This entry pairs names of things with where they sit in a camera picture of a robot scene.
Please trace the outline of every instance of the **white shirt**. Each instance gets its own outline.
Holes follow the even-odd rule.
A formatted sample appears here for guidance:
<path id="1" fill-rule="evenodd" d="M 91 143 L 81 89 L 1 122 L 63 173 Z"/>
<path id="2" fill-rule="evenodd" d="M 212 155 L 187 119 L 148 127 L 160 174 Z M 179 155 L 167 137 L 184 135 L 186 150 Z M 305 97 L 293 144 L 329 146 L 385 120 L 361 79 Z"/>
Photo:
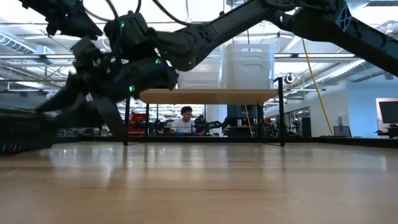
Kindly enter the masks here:
<path id="1" fill-rule="evenodd" d="M 182 119 L 175 119 L 170 130 L 173 130 L 176 133 L 191 133 L 191 131 L 196 131 L 193 127 L 191 129 L 191 126 L 193 125 L 195 125 L 195 122 L 191 119 L 188 122 L 184 122 Z"/>

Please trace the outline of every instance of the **person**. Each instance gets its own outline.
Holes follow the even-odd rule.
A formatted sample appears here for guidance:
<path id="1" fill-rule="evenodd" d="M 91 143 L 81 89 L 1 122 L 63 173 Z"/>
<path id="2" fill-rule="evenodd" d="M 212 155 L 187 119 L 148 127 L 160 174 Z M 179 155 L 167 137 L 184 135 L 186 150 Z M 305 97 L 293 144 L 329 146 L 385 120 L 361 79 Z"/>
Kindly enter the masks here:
<path id="1" fill-rule="evenodd" d="M 181 119 L 175 119 L 173 121 L 170 133 L 194 133 L 196 128 L 193 127 L 195 122 L 191 120 L 192 108 L 190 106 L 184 106 L 181 108 L 181 115 Z"/>

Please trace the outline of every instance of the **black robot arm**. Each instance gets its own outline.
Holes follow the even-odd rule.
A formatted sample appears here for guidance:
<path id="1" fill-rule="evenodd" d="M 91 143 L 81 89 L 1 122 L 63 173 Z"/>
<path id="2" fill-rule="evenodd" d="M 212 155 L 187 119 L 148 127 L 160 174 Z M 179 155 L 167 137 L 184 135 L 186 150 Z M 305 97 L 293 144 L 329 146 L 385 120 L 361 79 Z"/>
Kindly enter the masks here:
<path id="1" fill-rule="evenodd" d="M 295 7 L 294 15 L 284 13 Z M 308 40 L 336 44 L 398 76 L 398 41 L 355 19 L 344 0 L 251 0 L 211 22 L 156 32 L 154 40 L 174 68 L 188 71 L 217 46 L 263 20 Z"/>
<path id="2" fill-rule="evenodd" d="M 103 33 L 87 15 L 80 0 L 19 0 L 22 7 L 32 8 L 49 23 L 46 30 L 54 36 L 59 30 L 62 35 L 88 36 L 97 40 Z"/>

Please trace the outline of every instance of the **cable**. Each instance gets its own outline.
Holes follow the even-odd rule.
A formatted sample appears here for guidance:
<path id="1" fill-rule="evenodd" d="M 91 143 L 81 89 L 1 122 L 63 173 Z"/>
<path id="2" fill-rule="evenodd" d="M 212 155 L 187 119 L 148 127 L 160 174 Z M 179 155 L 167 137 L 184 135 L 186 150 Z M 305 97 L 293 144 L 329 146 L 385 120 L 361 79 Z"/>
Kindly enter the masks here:
<path id="1" fill-rule="evenodd" d="M 138 0 L 137 8 L 136 8 L 136 10 L 135 10 L 133 13 L 139 13 L 139 11 L 141 10 L 141 4 L 142 4 L 142 0 Z M 112 21 L 112 19 L 107 19 L 107 18 L 101 17 L 101 16 L 99 16 L 99 15 L 97 15 L 97 14 L 91 12 L 91 11 L 88 10 L 86 7 L 84 7 L 84 8 L 85 8 L 85 11 L 86 11 L 87 14 L 91 15 L 92 17 L 94 17 L 94 18 L 96 18 L 96 19 L 98 19 L 98 20 L 105 21 L 105 22 L 110 22 L 110 21 Z"/>
<path id="2" fill-rule="evenodd" d="M 244 109 L 246 110 L 246 117 L 248 119 L 248 123 L 249 123 L 249 128 L 250 128 L 250 134 L 251 137 L 253 138 L 253 130 L 251 129 L 251 124 L 250 124 L 250 119 L 249 119 L 249 113 L 248 113 L 248 106 L 244 105 Z"/>
<path id="3" fill-rule="evenodd" d="M 181 25 L 184 25 L 184 26 L 190 26 L 190 25 L 192 25 L 191 23 L 189 23 L 189 22 L 184 22 L 184 21 L 181 21 L 181 20 L 179 20 L 179 19 L 177 19 L 176 17 L 174 17 L 171 13 L 169 13 L 168 12 L 168 10 L 165 8 L 165 7 L 163 7 L 163 5 L 158 1 L 158 0 L 152 0 L 154 3 L 155 3 L 155 5 L 164 13 L 164 14 L 166 14 L 170 19 L 172 19 L 174 22 L 176 22 L 176 23 L 178 23 L 178 24 L 181 24 Z"/>
<path id="4" fill-rule="evenodd" d="M 321 96 L 321 93 L 319 92 L 317 81 L 315 80 L 315 76 L 313 75 L 313 72 L 312 72 L 311 63 L 310 63 L 310 57 L 308 56 L 308 52 L 307 52 L 307 46 L 305 45 L 305 41 L 304 41 L 303 38 L 301 38 L 301 41 L 303 43 L 305 58 L 307 59 L 307 63 L 308 63 L 308 69 L 310 70 L 311 78 L 312 78 L 313 84 L 315 85 L 315 89 L 317 90 L 319 102 L 321 103 L 321 107 L 322 107 L 322 110 L 323 110 L 323 115 L 325 115 L 326 122 L 328 123 L 330 135 L 333 136 L 333 130 L 331 128 L 331 125 L 330 125 L 330 122 L 329 122 L 329 118 L 328 118 L 328 115 L 327 115 L 326 110 L 325 110 L 325 106 L 323 105 L 322 96 Z"/>
<path id="5" fill-rule="evenodd" d="M 115 46 L 114 46 L 114 49 L 113 49 L 114 50 L 113 53 L 115 54 L 116 61 L 121 63 L 121 58 L 120 58 L 120 54 L 119 53 L 122 52 L 122 50 L 120 48 L 120 42 L 121 42 L 121 39 L 122 39 L 123 29 L 121 28 L 121 23 L 120 23 L 120 20 L 119 20 L 119 14 L 118 14 L 116 8 L 114 7 L 112 1 L 111 0 L 105 0 L 105 1 L 106 1 L 106 3 L 108 3 L 109 7 L 111 8 L 112 13 L 114 15 L 114 20 L 118 24 L 119 35 L 116 37 L 116 43 L 115 43 Z"/>
<path id="6" fill-rule="evenodd" d="M 250 44 L 250 35 L 249 35 L 249 29 L 247 30 L 248 32 L 248 44 Z"/>
<path id="7" fill-rule="evenodd" d="M 234 10 L 234 1 L 231 1 L 231 11 Z M 235 44 L 235 39 L 232 37 L 232 44 Z"/>

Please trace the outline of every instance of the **dark hair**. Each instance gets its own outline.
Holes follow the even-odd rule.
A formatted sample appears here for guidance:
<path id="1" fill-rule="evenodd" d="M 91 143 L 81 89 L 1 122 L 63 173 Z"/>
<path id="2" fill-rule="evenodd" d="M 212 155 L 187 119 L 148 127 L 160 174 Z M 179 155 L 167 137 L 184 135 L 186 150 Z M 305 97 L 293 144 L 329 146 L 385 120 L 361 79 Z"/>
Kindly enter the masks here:
<path id="1" fill-rule="evenodd" d="M 192 112 L 192 107 L 190 106 L 184 106 L 183 108 L 181 108 L 181 115 L 183 115 L 185 112 Z"/>

